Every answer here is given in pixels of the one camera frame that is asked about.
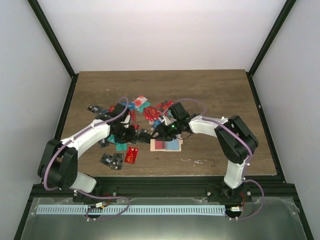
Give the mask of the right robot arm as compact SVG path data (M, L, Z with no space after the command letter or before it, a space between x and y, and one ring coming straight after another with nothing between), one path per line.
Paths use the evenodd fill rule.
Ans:
M240 196L239 187L245 182L246 168L259 146L256 136L238 115L212 118L202 114L189 114L180 102L174 103L168 110L173 118L168 118L163 113L160 116L161 123L150 138L171 141L184 132L217 138L228 160L223 179L226 186L222 188L222 195L229 202L236 200Z

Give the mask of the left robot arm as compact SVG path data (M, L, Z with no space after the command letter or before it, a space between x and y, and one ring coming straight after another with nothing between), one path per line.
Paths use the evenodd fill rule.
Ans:
M134 129L130 124L128 103L116 104L113 111L97 115L84 129L63 140L47 142L37 170L47 191L71 189L83 192L91 202L97 202L102 189L93 177L78 171L79 158L94 144L110 135L121 138Z

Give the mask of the white card red circles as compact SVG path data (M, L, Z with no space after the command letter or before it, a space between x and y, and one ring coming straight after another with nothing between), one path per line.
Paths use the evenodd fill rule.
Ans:
M157 151L165 151L167 146L166 141L155 140L154 149Z

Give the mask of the beige leather card holder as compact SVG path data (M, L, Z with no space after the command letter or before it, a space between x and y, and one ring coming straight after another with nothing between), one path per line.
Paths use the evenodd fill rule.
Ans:
M152 139L150 141L151 152L181 152L183 141L174 139L172 141L161 141Z

